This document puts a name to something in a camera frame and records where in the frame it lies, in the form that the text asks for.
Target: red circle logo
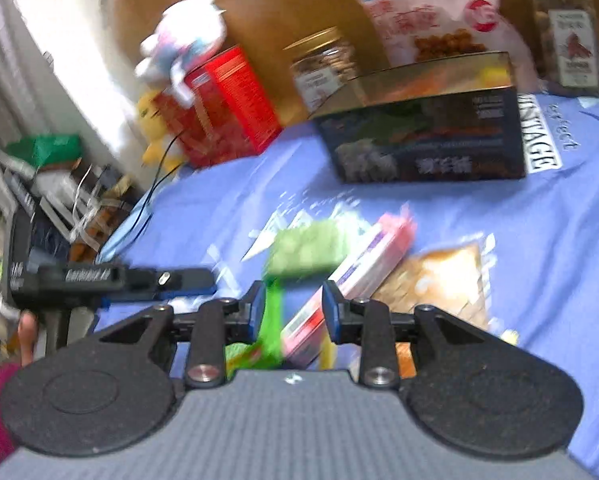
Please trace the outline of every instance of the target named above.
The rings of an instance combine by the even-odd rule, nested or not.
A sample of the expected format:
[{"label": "red circle logo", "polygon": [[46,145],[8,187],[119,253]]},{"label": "red circle logo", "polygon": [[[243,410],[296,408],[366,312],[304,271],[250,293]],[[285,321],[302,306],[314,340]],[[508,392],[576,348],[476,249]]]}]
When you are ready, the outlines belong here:
[{"label": "red circle logo", "polygon": [[490,32],[497,27],[499,14],[486,0],[473,0],[464,9],[468,24],[478,32]]}]

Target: white plush toy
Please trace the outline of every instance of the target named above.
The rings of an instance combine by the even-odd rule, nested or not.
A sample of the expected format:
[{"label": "white plush toy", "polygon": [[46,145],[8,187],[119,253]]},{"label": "white plush toy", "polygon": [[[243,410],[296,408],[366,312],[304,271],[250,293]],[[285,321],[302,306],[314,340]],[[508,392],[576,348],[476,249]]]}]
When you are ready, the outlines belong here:
[{"label": "white plush toy", "polygon": [[184,76],[217,54],[226,39],[226,25],[214,0],[182,0],[164,11],[154,34],[140,46],[135,75],[150,86],[170,82],[173,96],[190,108],[194,95]]}]

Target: black box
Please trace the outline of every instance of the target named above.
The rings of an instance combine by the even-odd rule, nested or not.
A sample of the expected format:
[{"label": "black box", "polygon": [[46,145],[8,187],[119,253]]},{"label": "black box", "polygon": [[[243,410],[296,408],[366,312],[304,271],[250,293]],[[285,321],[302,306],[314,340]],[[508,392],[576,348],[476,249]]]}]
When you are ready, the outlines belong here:
[{"label": "black box", "polygon": [[505,52],[358,77],[311,119],[346,182],[526,175],[517,91]]}]

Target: white snack bag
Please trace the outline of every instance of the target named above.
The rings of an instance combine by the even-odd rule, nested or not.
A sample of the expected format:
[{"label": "white snack bag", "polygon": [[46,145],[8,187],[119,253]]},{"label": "white snack bag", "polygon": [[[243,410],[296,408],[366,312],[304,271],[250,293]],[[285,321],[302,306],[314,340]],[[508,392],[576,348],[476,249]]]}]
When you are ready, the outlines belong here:
[{"label": "white snack bag", "polygon": [[391,66],[485,50],[511,56],[520,92],[538,91],[531,51],[500,16],[500,0],[357,0],[371,17]]}]

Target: brown headboard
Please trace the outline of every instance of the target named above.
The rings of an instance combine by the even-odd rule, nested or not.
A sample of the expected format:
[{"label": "brown headboard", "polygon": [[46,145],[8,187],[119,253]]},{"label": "brown headboard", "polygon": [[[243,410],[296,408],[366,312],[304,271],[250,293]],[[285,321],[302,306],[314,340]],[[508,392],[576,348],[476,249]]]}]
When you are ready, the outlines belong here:
[{"label": "brown headboard", "polygon": [[[139,43],[150,35],[161,13],[179,0],[112,0],[112,28],[122,51],[139,61]],[[305,36],[337,25],[355,46],[362,72],[387,66],[371,22],[354,0],[216,0],[226,9],[229,41],[240,43],[280,120],[289,124],[306,116],[295,92],[282,49]],[[595,0],[599,17],[599,0]],[[529,0],[503,0],[503,14],[535,49]]]}]

